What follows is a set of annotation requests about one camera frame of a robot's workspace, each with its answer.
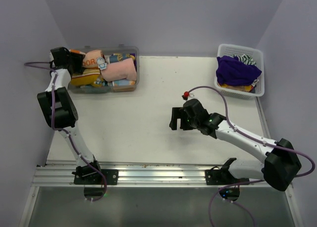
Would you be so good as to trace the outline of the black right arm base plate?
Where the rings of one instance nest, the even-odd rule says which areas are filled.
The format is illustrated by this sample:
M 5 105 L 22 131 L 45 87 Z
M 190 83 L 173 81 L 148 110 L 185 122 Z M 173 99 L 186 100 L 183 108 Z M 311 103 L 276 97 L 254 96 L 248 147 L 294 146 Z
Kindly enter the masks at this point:
M 227 169 L 218 166 L 205 170 L 205 180 L 207 185 L 229 185 L 250 181 L 248 178 L 237 179 Z

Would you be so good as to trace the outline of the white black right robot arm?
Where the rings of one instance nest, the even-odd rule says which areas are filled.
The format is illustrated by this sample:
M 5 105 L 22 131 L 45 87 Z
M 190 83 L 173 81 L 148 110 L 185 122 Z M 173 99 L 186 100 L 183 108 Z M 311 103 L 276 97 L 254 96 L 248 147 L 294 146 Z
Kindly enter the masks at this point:
M 169 126 L 172 130 L 198 130 L 255 158 L 252 161 L 229 158 L 219 169 L 206 170 L 208 185 L 247 183 L 256 179 L 267 182 L 276 190 L 285 191 L 302 167 L 288 140 L 274 141 L 257 136 L 230 123 L 221 114 L 208 113 L 197 99 L 191 99 L 181 107 L 173 107 Z

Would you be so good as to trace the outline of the pink terry towel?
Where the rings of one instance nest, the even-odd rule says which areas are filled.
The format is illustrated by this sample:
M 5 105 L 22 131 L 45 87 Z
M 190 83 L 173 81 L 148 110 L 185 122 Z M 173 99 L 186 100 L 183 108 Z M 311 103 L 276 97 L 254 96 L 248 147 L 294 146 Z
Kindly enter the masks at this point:
M 137 72 L 134 61 L 129 58 L 117 63 L 102 64 L 99 66 L 102 77 L 108 81 L 127 79 L 130 81 L 137 80 Z

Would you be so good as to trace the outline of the orange white towel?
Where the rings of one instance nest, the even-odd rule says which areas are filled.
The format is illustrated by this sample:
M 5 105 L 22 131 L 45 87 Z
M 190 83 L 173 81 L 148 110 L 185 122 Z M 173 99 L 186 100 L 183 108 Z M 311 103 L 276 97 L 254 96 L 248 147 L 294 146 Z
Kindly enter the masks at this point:
M 98 69 L 97 59 L 104 58 L 100 49 L 82 52 L 79 50 L 70 50 L 70 62 L 74 68 L 74 73 L 83 74 L 85 69 Z

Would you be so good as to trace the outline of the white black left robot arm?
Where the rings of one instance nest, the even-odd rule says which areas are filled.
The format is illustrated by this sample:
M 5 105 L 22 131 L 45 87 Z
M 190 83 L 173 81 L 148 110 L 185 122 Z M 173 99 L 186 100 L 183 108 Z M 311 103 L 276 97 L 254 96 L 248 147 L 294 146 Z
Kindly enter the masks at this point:
M 37 100 L 48 126 L 63 136 L 74 155 L 74 183 L 98 184 L 103 172 L 80 134 L 77 109 L 67 90 L 72 75 L 83 71 L 83 55 L 56 47 L 50 56 L 51 81 L 44 92 L 37 94 Z

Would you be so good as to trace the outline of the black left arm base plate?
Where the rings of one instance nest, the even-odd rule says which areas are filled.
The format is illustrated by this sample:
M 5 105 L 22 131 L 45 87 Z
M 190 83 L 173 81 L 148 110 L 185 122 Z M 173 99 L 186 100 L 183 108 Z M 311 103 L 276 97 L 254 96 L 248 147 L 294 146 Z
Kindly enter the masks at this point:
M 117 185 L 119 171 L 116 169 L 102 169 L 101 173 L 106 178 L 107 185 Z M 80 177 L 75 172 L 72 172 L 75 176 L 74 184 L 82 184 L 82 185 L 99 185 L 103 184 L 102 176 L 98 173 L 92 173 L 91 175 L 87 175 L 85 177 Z

